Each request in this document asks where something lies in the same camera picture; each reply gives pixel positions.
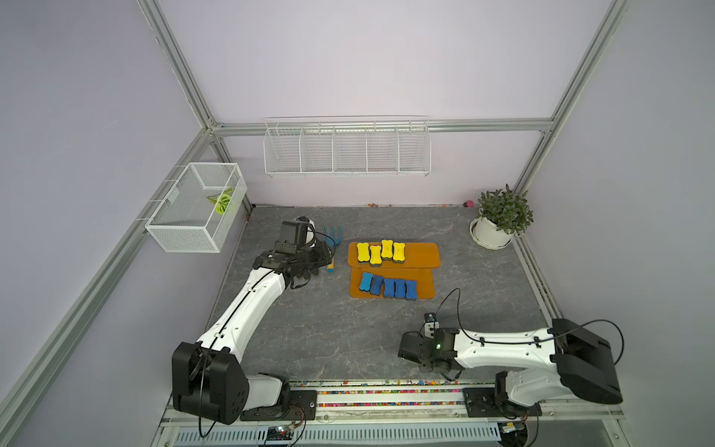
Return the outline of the yellow eraser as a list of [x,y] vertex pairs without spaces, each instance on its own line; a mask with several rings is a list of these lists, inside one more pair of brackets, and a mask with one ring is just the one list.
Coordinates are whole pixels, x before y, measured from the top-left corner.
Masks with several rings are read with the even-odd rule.
[[393,243],[392,261],[398,264],[403,264],[406,261],[406,244],[403,242]]
[[368,263],[371,260],[370,244],[368,242],[359,242],[356,244],[357,260],[360,263]]
[[383,264],[382,247],[380,245],[371,245],[369,247],[369,253],[369,263],[371,266],[381,266],[381,264]]
[[383,259],[392,260],[394,256],[394,241],[393,240],[382,240],[381,241],[381,257]]

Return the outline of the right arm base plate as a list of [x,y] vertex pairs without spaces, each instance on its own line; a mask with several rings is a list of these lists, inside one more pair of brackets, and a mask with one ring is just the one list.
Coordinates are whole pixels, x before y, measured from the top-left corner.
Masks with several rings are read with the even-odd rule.
[[495,389],[488,387],[467,387],[462,392],[468,418],[502,417],[508,420],[526,420],[543,415],[539,404],[524,407],[509,400],[500,400]]

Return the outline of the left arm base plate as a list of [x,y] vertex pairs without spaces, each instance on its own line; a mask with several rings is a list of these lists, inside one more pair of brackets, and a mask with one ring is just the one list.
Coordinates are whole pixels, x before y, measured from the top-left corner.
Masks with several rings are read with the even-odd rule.
[[259,421],[313,421],[318,409],[318,393],[314,390],[290,390],[279,397],[273,406],[257,407],[244,411],[239,419],[242,422]]

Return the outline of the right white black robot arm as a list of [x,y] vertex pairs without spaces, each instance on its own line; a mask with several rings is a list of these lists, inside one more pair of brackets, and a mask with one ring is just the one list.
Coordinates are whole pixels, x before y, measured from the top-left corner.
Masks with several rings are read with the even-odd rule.
[[501,367],[495,379],[499,406],[526,409],[571,397],[604,405],[623,402],[611,344],[566,318],[519,333],[479,333],[427,321],[422,331],[402,335],[398,356],[449,381],[466,370]]

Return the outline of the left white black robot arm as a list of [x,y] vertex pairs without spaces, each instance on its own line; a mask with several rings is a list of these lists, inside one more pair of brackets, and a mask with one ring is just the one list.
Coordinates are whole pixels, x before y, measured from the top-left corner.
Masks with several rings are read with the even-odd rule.
[[230,425],[238,419],[290,415],[290,384],[275,374],[248,375],[242,361],[268,309],[287,290],[305,287],[333,260],[334,249],[312,220],[282,223],[273,249],[253,262],[244,286],[223,315],[197,341],[171,356],[174,410],[199,421]]

